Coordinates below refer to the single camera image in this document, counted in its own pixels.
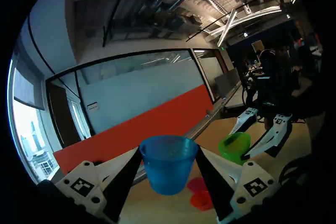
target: glass wall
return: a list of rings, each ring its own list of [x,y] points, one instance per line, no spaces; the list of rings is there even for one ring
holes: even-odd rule
[[[224,61],[218,50],[194,49],[194,52],[207,78],[214,99],[216,100],[220,97],[220,93],[215,78],[224,74],[224,68],[226,68]]]
[[[119,58],[83,68],[77,75],[96,134],[204,84],[187,50]]]

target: window frame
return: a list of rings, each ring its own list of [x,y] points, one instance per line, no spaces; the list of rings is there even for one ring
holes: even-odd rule
[[[15,119],[14,119],[14,107],[13,107],[13,101],[14,101],[14,78],[15,78],[15,71],[16,71],[16,64],[17,64],[18,58],[17,56],[13,53],[12,55],[12,59],[10,62],[10,68],[9,68],[9,72],[8,72],[8,82],[7,82],[7,110],[8,110],[8,119],[9,119],[9,124],[10,124],[10,130],[11,130],[11,134],[12,134],[12,139],[16,148],[16,151],[20,157],[20,160],[25,168],[25,170],[27,171],[28,175],[30,176],[30,178],[32,179],[32,181],[35,184],[38,184],[41,179],[39,178],[39,176],[37,175],[37,173],[35,172],[34,167],[32,166],[31,162],[27,159],[26,155],[24,154],[24,151],[22,149],[21,143],[20,143],[20,138],[18,135],[18,131],[16,128],[16,124],[15,124]],[[45,176],[46,179],[51,180],[53,175],[58,171],[59,169],[59,165],[57,164],[55,157],[52,155],[52,153],[54,152],[52,145],[50,144],[50,140],[47,136],[47,133],[45,131],[45,122],[43,121],[42,117],[41,117],[41,111],[40,109],[31,106],[31,105],[27,105],[26,103],[21,103],[22,105],[31,107],[33,109],[36,110],[36,114],[37,114],[37,120],[38,120],[38,127],[39,127],[39,131],[41,132],[42,135],[42,139],[45,143],[45,149],[48,151],[48,155],[51,159],[53,159],[53,163],[55,165],[55,168],[52,170],[52,172],[48,175]]]

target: black frame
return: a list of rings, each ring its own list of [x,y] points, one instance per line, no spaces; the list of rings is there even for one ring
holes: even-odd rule
[[[213,48],[198,48],[198,49],[199,50],[216,50],[216,49],[213,49]],[[203,76],[202,71],[201,71],[199,65],[197,64],[197,61],[196,61],[197,59],[196,59],[196,57],[194,57],[193,50],[197,50],[197,49],[194,49],[194,48],[174,48],[174,49],[146,50],[146,51],[125,53],[125,54],[120,54],[120,55],[116,55],[116,56],[110,56],[110,57],[106,57],[106,58],[97,59],[97,60],[94,60],[94,61],[90,61],[88,63],[84,63],[84,64],[79,65],[79,66],[69,68],[69,69],[67,69],[63,72],[60,72],[58,74],[55,74],[54,76],[51,76],[50,78],[45,80],[46,93],[47,93],[47,103],[48,103],[48,108],[49,108],[49,112],[50,112],[50,117],[51,117],[54,129],[56,131],[56,135],[57,135],[58,140],[61,143],[62,147],[64,148],[64,144],[62,144],[60,133],[58,131],[57,124],[56,124],[56,121],[55,121],[55,118],[54,118],[54,115],[53,115],[53,111],[52,111],[52,108],[51,108],[51,102],[50,102],[50,97],[49,97],[50,94],[49,94],[49,90],[48,90],[48,83],[51,83],[54,80],[60,79],[62,76],[66,75],[66,74],[70,74],[70,73],[75,74],[75,81],[76,81],[78,97],[79,97],[79,100],[80,100],[80,106],[83,110],[84,117],[87,121],[89,130],[90,130],[90,134],[91,134],[91,136],[94,136],[96,133],[95,133],[93,127],[92,127],[92,124],[89,120],[89,116],[88,116],[87,111],[84,107],[84,102],[83,102],[83,99],[82,99],[82,96],[81,96],[81,91],[80,91],[80,88],[79,88],[78,77],[77,77],[77,71],[78,70],[81,70],[81,69],[89,67],[89,66],[94,66],[94,65],[97,65],[97,64],[100,64],[100,63],[112,61],[112,60],[115,60],[115,59],[120,59],[120,58],[127,58],[127,57],[131,57],[131,56],[137,56],[137,55],[149,54],[149,53],[173,52],[173,51],[181,51],[181,50],[189,52],[191,58],[194,60],[195,65],[196,65],[196,67],[197,67],[197,69],[198,69],[198,71],[199,71],[199,73],[202,77],[202,80],[203,80],[204,85],[207,89],[207,92],[208,92],[208,95],[209,95],[209,98],[210,98],[211,102],[212,102],[212,104],[215,104],[220,99],[220,97],[218,99],[214,99],[214,100],[212,100],[212,98],[211,98],[211,93],[210,93],[211,90],[209,90],[209,88],[206,84],[206,80],[205,80],[206,76]]]
[[[80,100],[79,104],[80,104],[81,109],[83,111],[85,120],[87,121],[87,125],[89,126],[90,135],[94,136],[96,134],[96,132],[95,132],[95,130],[92,127],[92,124],[91,124],[91,122],[89,120],[89,116],[87,115],[87,111],[86,111],[86,109],[84,107],[84,101],[83,101],[83,97],[81,96],[81,90],[79,88],[79,83],[78,83],[77,71],[75,71],[75,82],[76,82],[76,87],[77,87],[77,91],[78,91],[78,97],[79,97],[79,100]]]
[[[192,50],[193,51],[195,51],[195,50],[216,50],[216,51],[218,51],[219,53],[220,53],[220,55],[221,55],[221,52],[220,52],[220,50],[219,49],[204,49],[204,48],[192,48]],[[226,63],[225,63],[225,61],[224,61],[224,59],[223,59],[223,63],[225,64],[225,67],[226,67],[226,69],[228,68],[228,66],[226,65]],[[219,96],[219,97],[217,97],[217,98],[215,98],[215,97],[213,97],[213,99],[214,100],[212,100],[212,103],[213,103],[213,105],[217,102],[217,101],[219,101],[219,99],[221,98],[221,96]]]

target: table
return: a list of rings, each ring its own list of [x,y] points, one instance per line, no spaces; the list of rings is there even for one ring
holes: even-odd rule
[[[220,155],[218,142],[229,134],[235,123],[236,118],[213,121],[195,142]],[[250,134],[254,143],[264,131],[264,124],[256,123],[246,132]],[[310,138],[306,124],[293,124],[293,131],[276,158],[262,153],[252,160],[277,179],[282,168],[289,161],[309,153]],[[189,179],[199,176],[201,176],[200,171],[194,162]],[[216,224],[215,210],[201,212],[195,209],[189,203],[191,196],[192,193],[187,188],[177,195],[159,195],[151,189],[149,181],[145,179],[131,188],[121,212],[120,224]]]

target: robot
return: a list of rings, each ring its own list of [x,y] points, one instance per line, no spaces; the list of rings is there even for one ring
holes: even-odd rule
[[[249,106],[238,116],[230,134],[246,131],[258,121],[258,116],[271,116],[272,127],[241,155],[242,160],[247,160],[243,166],[198,146],[196,162],[211,196],[218,224],[230,223],[249,214],[254,208],[264,205],[281,188],[275,178],[257,163],[248,160],[262,152],[276,157],[292,130],[289,100],[284,96],[279,98],[278,93],[274,95],[273,92],[274,85],[282,84],[279,83],[279,75],[272,71],[278,73],[278,69],[274,69],[272,54],[263,51],[260,59],[264,68],[262,75],[256,77],[252,73],[240,73],[240,76],[252,79],[252,83],[247,84],[247,80],[241,78],[248,90]],[[257,91],[257,101],[252,103],[251,96]],[[136,147],[98,166],[83,161],[57,184],[42,181],[38,188],[41,192],[53,192],[54,198],[61,204],[85,216],[86,220],[96,218],[95,222],[118,223],[141,161],[142,155]]]

